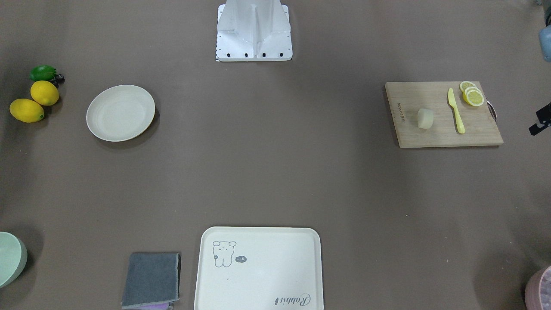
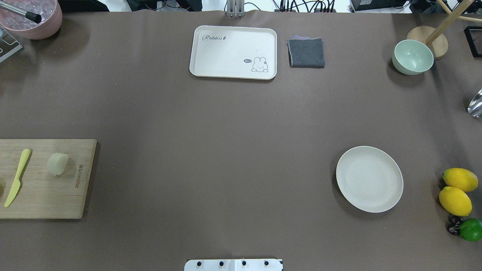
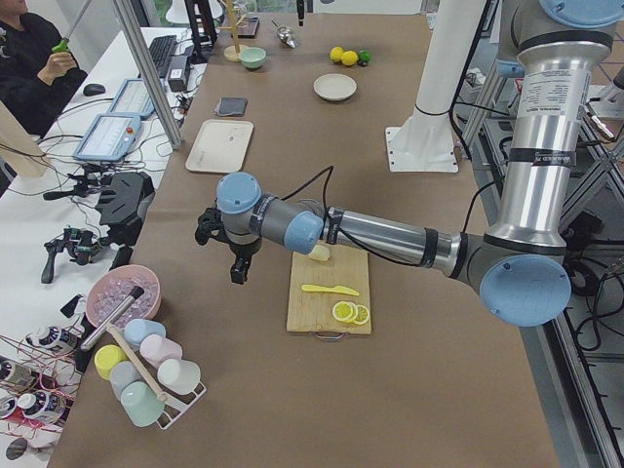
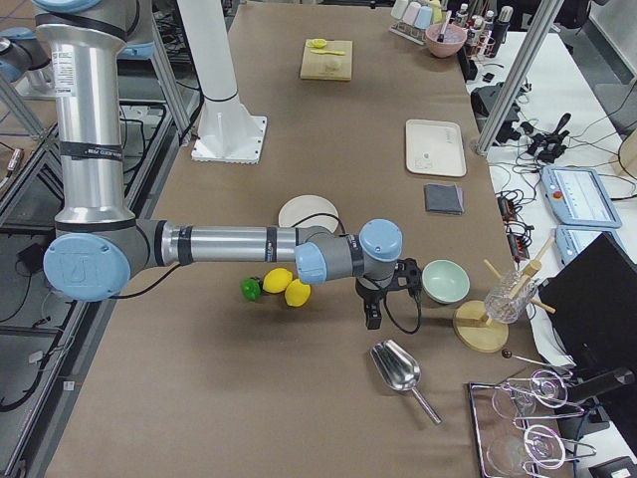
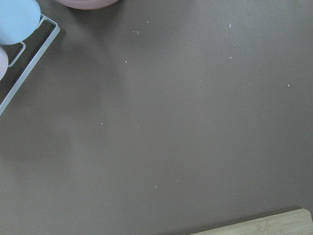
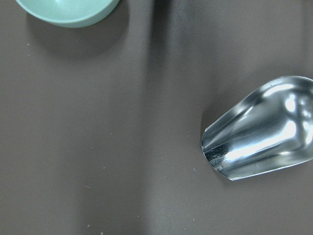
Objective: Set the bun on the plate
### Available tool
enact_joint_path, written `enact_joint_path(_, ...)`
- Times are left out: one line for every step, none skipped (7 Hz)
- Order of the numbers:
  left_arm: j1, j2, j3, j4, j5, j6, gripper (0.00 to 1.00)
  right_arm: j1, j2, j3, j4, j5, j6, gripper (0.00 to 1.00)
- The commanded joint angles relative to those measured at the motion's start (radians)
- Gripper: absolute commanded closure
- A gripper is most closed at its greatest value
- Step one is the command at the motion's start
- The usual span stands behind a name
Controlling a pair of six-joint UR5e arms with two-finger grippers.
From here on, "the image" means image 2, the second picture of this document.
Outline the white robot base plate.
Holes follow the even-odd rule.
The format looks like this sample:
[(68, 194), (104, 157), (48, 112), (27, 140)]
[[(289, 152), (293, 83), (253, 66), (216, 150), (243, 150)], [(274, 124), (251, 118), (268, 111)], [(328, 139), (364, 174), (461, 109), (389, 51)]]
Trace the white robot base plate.
[(282, 259), (192, 259), (184, 271), (282, 271)]

